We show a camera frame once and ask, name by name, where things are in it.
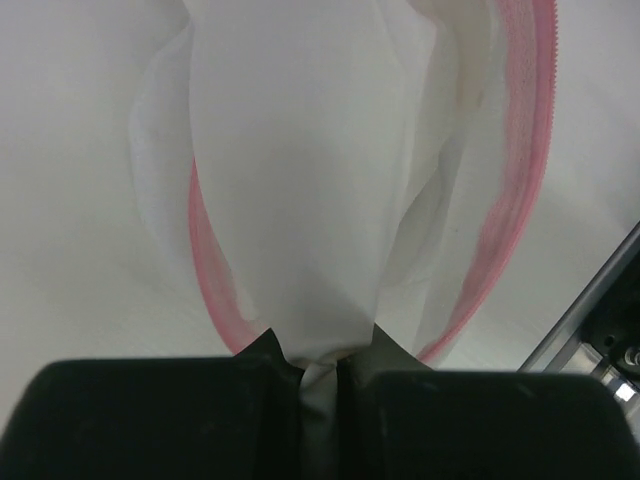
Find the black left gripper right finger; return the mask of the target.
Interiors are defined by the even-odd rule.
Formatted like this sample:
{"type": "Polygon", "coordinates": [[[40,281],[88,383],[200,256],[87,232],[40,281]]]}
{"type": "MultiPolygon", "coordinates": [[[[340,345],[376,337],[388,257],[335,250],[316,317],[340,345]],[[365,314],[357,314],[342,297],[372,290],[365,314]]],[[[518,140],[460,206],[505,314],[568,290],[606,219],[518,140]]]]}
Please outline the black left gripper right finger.
{"type": "Polygon", "coordinates": [[[635,479],[622,408],[585,375],[437,371],[376,329],[338,374],[343,479],[635,479]]]}

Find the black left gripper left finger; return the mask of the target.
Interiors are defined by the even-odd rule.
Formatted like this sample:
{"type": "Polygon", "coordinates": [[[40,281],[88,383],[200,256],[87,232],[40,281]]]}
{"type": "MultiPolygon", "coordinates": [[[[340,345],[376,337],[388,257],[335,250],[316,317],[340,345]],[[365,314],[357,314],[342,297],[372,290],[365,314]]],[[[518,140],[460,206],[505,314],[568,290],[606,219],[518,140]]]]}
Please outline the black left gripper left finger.
{"type": "Polygon", "coordinates": [[[232,357],[67,360],[29,383],[5,479],[297,479],[299,385],[275,335],[232,357]]]}

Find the white mesh laundry bag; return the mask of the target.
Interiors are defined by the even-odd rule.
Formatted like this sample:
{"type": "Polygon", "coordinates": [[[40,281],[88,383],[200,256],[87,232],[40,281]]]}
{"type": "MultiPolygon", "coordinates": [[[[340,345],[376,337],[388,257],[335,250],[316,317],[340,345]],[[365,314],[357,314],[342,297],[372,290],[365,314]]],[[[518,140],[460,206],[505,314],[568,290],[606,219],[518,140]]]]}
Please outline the white mesh laundry bag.
{"type": "MultiPolygon", "coordinates": [[[[187,3],[185,26],[142,78],[129,117],[132,171],[145,227],[172,269],[200,291],[222,341],[238,352],[272,328],[257,319],[234,279],[201,194],[189,100],[190,8],[202,2],[187,3]]],[[[373,328],[407,326],[410,349],[423,361],[448,347],[499,279],[548,157],[556,5],[489,2],[493,27],[479,100],[437,146],[435,170],[400,220],[377,294],[373,328]]]]}

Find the white bra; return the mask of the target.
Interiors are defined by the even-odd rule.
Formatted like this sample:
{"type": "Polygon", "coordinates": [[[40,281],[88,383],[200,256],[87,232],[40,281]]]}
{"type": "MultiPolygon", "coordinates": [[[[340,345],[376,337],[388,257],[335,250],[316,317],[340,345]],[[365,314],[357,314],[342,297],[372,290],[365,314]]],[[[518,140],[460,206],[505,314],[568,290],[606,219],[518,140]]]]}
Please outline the white bra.
{"type": "Polygon", "coordinates": [[[489,1],[191,6],[191,131],[233,277],[286,358],[366,344],[403,214],[480,96],[489,1]]]}

